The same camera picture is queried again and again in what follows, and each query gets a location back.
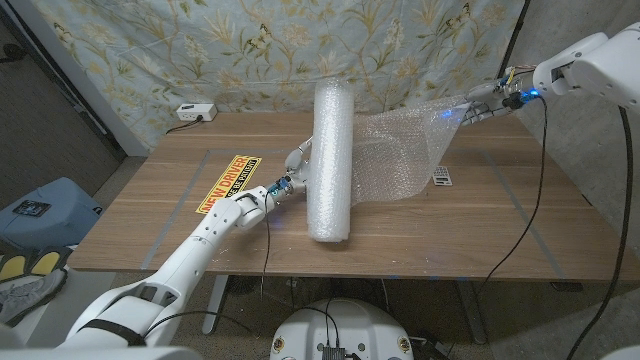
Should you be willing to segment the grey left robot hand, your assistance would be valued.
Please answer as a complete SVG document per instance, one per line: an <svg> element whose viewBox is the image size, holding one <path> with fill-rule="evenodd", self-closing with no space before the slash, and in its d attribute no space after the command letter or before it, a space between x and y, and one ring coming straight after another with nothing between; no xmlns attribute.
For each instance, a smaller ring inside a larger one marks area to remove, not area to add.
<svg viewBox="0 0 640 360"><path fill-rule="evenodd" d="M283 201L287 196L304 193L310 175L309 160L305 158L312 146L310 137L292 150L285 159L285 175L268 188L275 202Z"/></svg>

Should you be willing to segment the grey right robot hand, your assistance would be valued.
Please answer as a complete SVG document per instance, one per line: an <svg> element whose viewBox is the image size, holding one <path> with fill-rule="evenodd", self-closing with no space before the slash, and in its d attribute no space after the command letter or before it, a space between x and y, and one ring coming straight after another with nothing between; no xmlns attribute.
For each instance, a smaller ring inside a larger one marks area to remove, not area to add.
<svg viewBox="0 0 640 360"><path fill-rule="evenodd" d="M532 88L530 79L518 78L510 84L502 84L499 80L478 85L465 96L464 102L469 105L462 118L461 125L468 126L494 116L503 116L522 108L524 93Z"/></svg>

